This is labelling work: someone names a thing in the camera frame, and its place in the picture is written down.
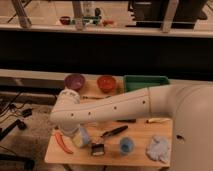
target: knife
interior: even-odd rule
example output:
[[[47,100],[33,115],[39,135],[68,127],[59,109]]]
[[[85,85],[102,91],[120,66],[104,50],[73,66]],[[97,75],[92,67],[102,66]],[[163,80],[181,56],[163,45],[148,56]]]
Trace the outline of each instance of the knife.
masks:
[[[115,129],[113,129],[113,130],[106,131],[106,132],[104,132],[104,133],[101,135],[101,138],[109,137],[109,136],[112,136],[112,135],[117,135],[117,134],[119,134],[120,132],[126,130],[127,128],[128,128],[128,126],[127,126],[127,125],[124,125],[124,126],[115,128]]]

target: black monitor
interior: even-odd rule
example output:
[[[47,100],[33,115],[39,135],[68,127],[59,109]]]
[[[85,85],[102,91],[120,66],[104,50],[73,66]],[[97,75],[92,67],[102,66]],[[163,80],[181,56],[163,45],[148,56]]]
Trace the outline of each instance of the black monitor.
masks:
[[[160,27],[169,0],[130,1],[129,11],[134,13],[137,26]],[[200,12],[207,0],[179,0],[173,20],[173,28],[194,28]]]

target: orange bowl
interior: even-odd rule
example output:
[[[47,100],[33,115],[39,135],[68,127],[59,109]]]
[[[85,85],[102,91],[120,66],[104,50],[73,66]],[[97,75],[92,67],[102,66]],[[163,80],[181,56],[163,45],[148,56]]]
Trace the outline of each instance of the orange bowl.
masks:
[[[102,75],[97,79],[98,87],[104,93],[109,93],[117,87],[116,79],[111,75]]]

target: table leg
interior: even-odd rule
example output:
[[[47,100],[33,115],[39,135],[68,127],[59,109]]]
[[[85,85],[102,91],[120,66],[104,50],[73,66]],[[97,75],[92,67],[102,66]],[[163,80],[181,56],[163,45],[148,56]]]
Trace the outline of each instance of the table leg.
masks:
[[[162,167],[159,171],[168,171],[169,167]]]
[[[68,164],[62,164],[64,167],[65,171],[73,171]]]

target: blue cup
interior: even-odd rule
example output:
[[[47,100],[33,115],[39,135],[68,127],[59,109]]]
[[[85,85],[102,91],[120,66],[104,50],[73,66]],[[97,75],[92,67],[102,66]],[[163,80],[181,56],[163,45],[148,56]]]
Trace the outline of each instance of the blue cup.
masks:
[[[129,154],[134,149],[134,143],[131,138],[124,137],[120,140],[120,152],[123,155]]]

